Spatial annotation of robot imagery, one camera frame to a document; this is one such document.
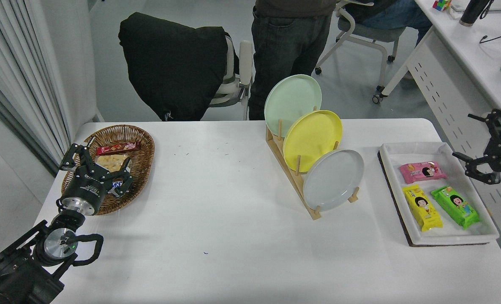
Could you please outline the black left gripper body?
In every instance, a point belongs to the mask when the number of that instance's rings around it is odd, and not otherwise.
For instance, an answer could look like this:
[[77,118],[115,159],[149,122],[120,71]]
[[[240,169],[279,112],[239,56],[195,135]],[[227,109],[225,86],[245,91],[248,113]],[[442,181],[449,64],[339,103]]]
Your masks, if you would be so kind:
[[69,186],[63,192],[62,206],[65,209],[99,209],[110,186],[102,183],[101,177],[109,171],[104,168],[94,168],[90,172],[87,168],[78,168]]

